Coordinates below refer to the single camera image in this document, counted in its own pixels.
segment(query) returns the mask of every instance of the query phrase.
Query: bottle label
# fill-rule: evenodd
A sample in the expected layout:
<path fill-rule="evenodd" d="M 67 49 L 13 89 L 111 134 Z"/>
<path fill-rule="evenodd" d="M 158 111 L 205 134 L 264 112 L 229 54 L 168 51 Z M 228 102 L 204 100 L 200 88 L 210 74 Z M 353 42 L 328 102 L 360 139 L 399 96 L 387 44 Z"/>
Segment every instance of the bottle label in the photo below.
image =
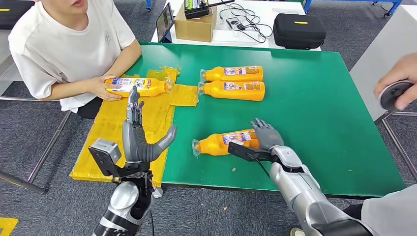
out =
<path fill-rule="evenodd" d="M 257 66 L 244 66 L 244 67 L 226 67 L 224 68 L 225 75 L 246 75 L 246 74 L 258 74 L 259 68 Z"/>
<path fill-rule="evenodd" d="M 261 83 L 259 82 L 250 82 L 243 84 L 243 87 L 234 83 L 234 82 L 224 82 L 224 90 L 261 90 Z"/>
<path fill-rule="evenodd" d="M 250 82 L 248 84 L 243 84 L 245 90 L 261 90 L 261 83 L 259 82 Z"/>
<path fill-rule="evenodd" d="M 254 130 L 248 130 L 244 132 L 233 132 L 228 134 L 223 134 L 223 143 L 229 144 L 232 140 L 238 140 L 241 142 L 252 140 L 249 132 L 254 132 Z"/>
<path fill-rule="evenodd" d="M 224 82 L 223 88 L 224 90 L 242 90 L 242 86 L 233 82 Z"/>
<path fill-rule="evenodd" d="M 112 84 L 121 86 L 121 88 L 113 88 L 113 91 L 130 91 L 132 86 L 136 86 L 138 90 L 145 90 L 150 88 L 150 79 L 114 78 Z"/>

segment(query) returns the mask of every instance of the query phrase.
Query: yellow bubble wrap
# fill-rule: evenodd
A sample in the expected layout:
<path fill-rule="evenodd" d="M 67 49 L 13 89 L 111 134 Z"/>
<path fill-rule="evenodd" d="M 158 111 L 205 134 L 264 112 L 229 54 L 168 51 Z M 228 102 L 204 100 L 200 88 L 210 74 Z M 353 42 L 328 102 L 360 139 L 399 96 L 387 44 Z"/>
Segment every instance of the yellow bubble wrap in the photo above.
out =
<path fill-rule="evenodd" d="M 17 222 L 17 219 L 0 217 L 0 236 L 9 236 Z"/>
<path fill-rule="evenodd" d="M 146 77 L 158 78 L 160 80 L 166 80 L 168 78 L 175 83 L 178 74 L 175 68 L 163 67 L 162 70 L 149 70 Z M 166 134 L 168 128 L 171 126 L 175 106 L 197 105 L 197 87 L 174 84 L 172 93 L 162 93 L 156 97 L 141 97 L 139 101 L 141 100 L 145 102 L 142 117 L 147 142 L 156 143 Z M 88 150 L 88 147 L 98 138 L 107 139 L 118 144 L 122 157 L 117 162 L 117 165 L 123 167 L 125 158 L 121 129 L 122 123 L 126 119 L 126 106 L 127 98 L 115 102 L 103 102 L 84 143 L 83 149 L 78 156 L 74 168 L 69 174 L 71 178 L 76 180 L 107 182 L 112 180 L 112 177 L 106 177 L 101 173 Z M 150 165 L 153 173 L 152 182 L 156 186 L 161 185 L 167 152 L 168 150 L 165 150 Z"/>

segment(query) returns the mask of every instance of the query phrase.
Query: robotic arm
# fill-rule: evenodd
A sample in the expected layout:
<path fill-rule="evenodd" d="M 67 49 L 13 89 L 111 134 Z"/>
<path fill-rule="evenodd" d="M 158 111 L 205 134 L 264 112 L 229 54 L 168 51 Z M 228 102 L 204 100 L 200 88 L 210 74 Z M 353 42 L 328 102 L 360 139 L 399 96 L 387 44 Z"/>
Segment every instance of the robotic arm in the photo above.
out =
<path fill-rule="evenodd" d="M 306 236 L 377 236 L 370 227 L 330 203 L 297 154 L 270 124 L 251 122 L 260 150 L 229 143 L 229 153 L 247 161 L 271 161 L 269 177 L 280 190 Z"/>
<path fill-rule="evenodd" d="M 150 211 L 153 201 L 152 171 L 150 163 L 172 143 L 177 127 L 171 126 L 168 133 L 155 144 L 148 144 L 142 126 L 142 107 L 136 87 L 130 91 L 126 120 L 122 127 L 123 149 L 126 163 L 116 165 L 121 157 L 116 143 L 98 139 L 89 151 L 105 176 L 119 178 L 104 216 L 92 236 L 134 236 Z"/>

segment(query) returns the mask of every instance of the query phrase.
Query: cable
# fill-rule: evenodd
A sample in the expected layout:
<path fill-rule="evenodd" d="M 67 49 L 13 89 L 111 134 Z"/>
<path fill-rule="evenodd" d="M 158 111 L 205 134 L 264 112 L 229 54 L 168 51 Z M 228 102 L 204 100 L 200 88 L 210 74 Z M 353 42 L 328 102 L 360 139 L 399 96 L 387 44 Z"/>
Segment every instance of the cable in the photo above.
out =
<path fill-rule="evenodd" d="M 155 236 L 155 228 L 153 227 L 152 211 L 149 211 L 149 213 L 150 213 L 150 224 L 152 225 L 152 236 Z"/>
<path fill-rule="evenodd" d="M 264 170 L 264 172 L 265 172 L 265 174 L 267 174 L 267 176 L 268 176 L 268 178 L 270 178 L 269 177 L 269 173 L 268 173 L 268 171 L 265 169 L 265 167 L 262 165 L 262 163 L 257 159 L 257 158 L 255 158 L 252 154 L 250 154 L 250 153 L 247 153 L 246 155 L 248 155 L 250 158 L 252 158 L 252 159 L 254 159 L 256 162 L 258 162 L 258 164 L 261 166 L 261 168 L 262 168 L 262 170 Z"/>
<path fill-rule="evenodd" d="M 237 4 L 237 3 L 231 3 L 231 4 L 225 4 L 225 5 L 227 7 L 229 7 L 229 8 L 221 10 L 219 12 L 219 16 L 220 16 L 220 19 L 223 20 L 222 12 L 223 11 L 230 11 L 230 13 L 234 17 L 226 18 L 225 21 L 227 21 L 229 19 L 233 19 L 233 18 L 238 19 L 238 22 L 235 23 L 235 24 L 233 24 L 233 26 L 231 26 L 233 32 L 235 32 L 235 31 L 242 32 L 246 36 L 250 37 L 251 39 L 255 40 L 258 43 L 265 43 L 266 40 L 267 40 L 267 38 L 269 38 L 269 37 L 272 36 L 272 34 L 273 34 L 272 28 L 270 26 L 268 26 L 268 25 L 261 24 L 260 23 L 261 22 L 261 18 L 259 16 L 257 16 L 254 11 L 252 11 L 250 9 L 245 9 L 240 4 Z M 240 30 L 240 29 L 235 28 L 235 27 L 237 27 L 238 24 L 242 24 L 242 26 L 245 29 L 252 28 L 255 32 L 257 32 L 259 34 L 259 37 L 261 38 L 261 40 L 258 40 L 256 38 L 250 36 L 249 34 L 247 34 L 246 32 L 244 32 L 243 30 Z M 270 34 L 268 34 L 268 35 L 263 34 L 261 32 L 261 29 L 259 28 L 259 26 L 268 27 L 269 30 L 270 30 Z"/>

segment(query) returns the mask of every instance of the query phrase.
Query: white t-shirt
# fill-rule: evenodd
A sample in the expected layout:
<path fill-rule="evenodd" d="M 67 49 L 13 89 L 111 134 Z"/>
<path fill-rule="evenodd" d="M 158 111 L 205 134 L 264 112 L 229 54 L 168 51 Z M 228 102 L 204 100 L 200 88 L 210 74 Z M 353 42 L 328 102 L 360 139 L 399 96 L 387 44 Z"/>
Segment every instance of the white t-shirt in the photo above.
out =
<path fill-rule="evenodd" d="M 54 83 L 102 76 L 135 35 L 113 0 L 88 0 L 89 24 L 83 31 L 54 20 L 37 2 L 16 23 L 9 36 L 10 51 L 31 95 L 51 95 Z M 77 112 L 96 96 L 84 93 L 61 99 L 63 111 Z"/>
<path fill-rule="evenodd" d="M 417 235 L 417 184 L 365 200 L 361 214 L 362 221 L 379 236 Z"/>

